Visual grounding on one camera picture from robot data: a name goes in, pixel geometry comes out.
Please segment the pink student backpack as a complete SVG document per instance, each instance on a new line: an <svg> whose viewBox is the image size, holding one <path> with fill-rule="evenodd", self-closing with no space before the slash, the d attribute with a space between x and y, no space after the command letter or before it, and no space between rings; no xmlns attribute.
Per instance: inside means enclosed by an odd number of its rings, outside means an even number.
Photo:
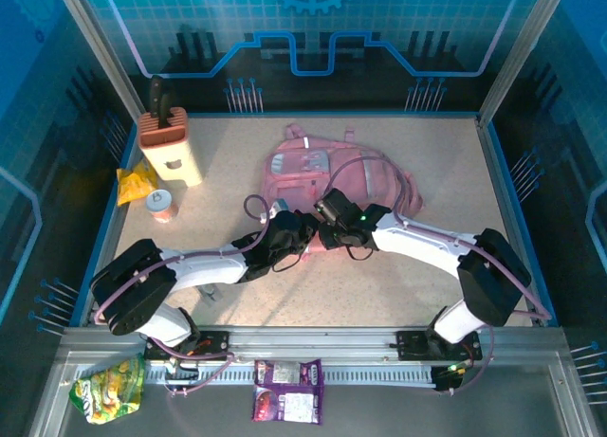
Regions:
<svg viewBox="0 0 607 437"><path fill-rule="evenodd" d="M383 152L355 143L352 131L337 141L287 125L284 141L266 159L261 194L268 209L275 199L284 198L289 211L312 214L320 225L323 219L314 204L332 189L362 209L376 204L412 217L423 207L414 177ZM260 216L265 224L268 209ZM306 250L326 251L318 231Z"/></svg>

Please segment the yellow snack bag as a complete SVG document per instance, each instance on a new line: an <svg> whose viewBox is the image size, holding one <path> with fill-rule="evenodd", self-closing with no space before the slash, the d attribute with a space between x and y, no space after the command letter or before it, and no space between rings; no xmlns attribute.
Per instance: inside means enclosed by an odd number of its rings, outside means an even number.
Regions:
<svg viewBox="0 0 607 437"><path fill-rule="evenodd" d="M117 169L117 206L145 198L158 189L157 173L147 159L143 158L132 169Z"/></svg>

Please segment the green chips bag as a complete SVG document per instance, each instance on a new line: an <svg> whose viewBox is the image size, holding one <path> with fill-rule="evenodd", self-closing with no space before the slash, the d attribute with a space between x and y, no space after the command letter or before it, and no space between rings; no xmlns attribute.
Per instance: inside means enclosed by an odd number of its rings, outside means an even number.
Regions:
<svg viewBox="0 0 607 437"><path fill-rule="evenodd" d="M143 354L86 375L71 387L71 404L91 425L104 425L140 409L145 379Z"/></svg>

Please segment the pink drink can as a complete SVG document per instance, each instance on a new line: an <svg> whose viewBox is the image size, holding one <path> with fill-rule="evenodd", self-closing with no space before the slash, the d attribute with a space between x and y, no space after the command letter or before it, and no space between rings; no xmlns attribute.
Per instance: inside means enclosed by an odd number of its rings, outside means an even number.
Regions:
<svg viewBox="0 0 607 437"><path fill-rule="evenodd" d="M159 223L169 223L178 215L178 206L167 190L159 189L149 193L145 199L145 206Z"/></svg>

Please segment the purple packet silver label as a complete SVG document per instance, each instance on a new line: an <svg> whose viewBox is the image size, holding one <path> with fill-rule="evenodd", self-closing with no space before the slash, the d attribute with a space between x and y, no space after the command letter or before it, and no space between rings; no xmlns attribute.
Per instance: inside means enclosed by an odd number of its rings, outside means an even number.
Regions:
<svg viewBox="0 0 607 437"><path fill-rule="evenodd" d="M322 363L287 360L256 360L253 382L258 386L313 386L323 385Z"/></svg>

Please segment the beige knife block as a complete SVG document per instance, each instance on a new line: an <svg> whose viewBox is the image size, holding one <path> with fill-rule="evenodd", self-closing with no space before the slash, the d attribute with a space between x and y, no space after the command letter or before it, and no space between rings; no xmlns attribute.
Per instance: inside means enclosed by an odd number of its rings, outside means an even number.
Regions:
<svg viewBox="0 0 607 437"><path fill-rule="evenodd" d="M170 109L169 126L144 113L138 118L138 146L158 176L166 182L182 181L187 187L199 185L203 174L189 134L189 120L182 107Z"/></svg>

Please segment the purple packet red picture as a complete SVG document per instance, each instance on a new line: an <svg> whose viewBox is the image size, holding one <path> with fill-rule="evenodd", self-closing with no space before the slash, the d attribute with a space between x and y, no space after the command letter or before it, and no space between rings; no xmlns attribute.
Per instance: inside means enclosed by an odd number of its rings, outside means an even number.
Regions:
<svg viewBox="0 0 607 437"><path fill-rule="evenodd" d="M323 394L323 387L257 386L253 393L251 421L320 426Z"/></svg>

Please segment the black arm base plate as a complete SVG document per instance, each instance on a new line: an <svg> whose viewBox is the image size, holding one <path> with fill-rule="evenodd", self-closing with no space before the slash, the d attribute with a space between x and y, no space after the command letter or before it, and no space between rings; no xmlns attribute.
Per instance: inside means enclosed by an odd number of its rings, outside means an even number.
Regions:
<svg viewBox="0 0 607 437"><path fill-rule="evenodd" d="M466 335L460 342L449 343L430 331L399 331L395 333L396 349L400 361L473 361L483 359L477 332Z"/></svg>
<svg viewBox="0 0 607 437"><path fill-rule="evenodd" d="M176 345L173 350L182 355L223 354L219 360L226 360L225 352L229 348L230 334L227 331L202 331ZM159 348L151 339L147 339L143 357L151 361L167 361L172 355Z"/></svg>

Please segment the black handled knife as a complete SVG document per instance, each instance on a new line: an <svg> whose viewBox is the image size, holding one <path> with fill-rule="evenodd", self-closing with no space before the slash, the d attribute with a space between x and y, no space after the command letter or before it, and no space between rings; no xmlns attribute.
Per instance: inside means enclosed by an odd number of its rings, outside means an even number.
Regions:
<svg viewBox="0 0 607 437"><path fill-rule="evenodd" d="M163 89L164 80L154 75L150 80L149 90L149 113L152 119L157 121L159 129L170 126L169 118L173 116L171 112L171 95Z"/></svg>

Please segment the aluminium frame post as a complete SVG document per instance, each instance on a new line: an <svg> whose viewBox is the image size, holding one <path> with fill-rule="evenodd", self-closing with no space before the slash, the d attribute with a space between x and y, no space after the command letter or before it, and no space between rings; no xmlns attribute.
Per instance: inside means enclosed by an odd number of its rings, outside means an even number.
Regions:
<svg viewBox="0 0 607 437"><path fill-rule="evenodd" d="M127 113L137 121L143 114L141 99L130 81L116 51L107 39L87 0L63 0L72 19L87 41L101 68L111 82Z"/></svg>
<svg viewBox="0 0 607 437"><path fill-rule="evenodd" d="M486 129L491 123L560 2L536 1L480 108L477 121L480 129Z"/></svg>

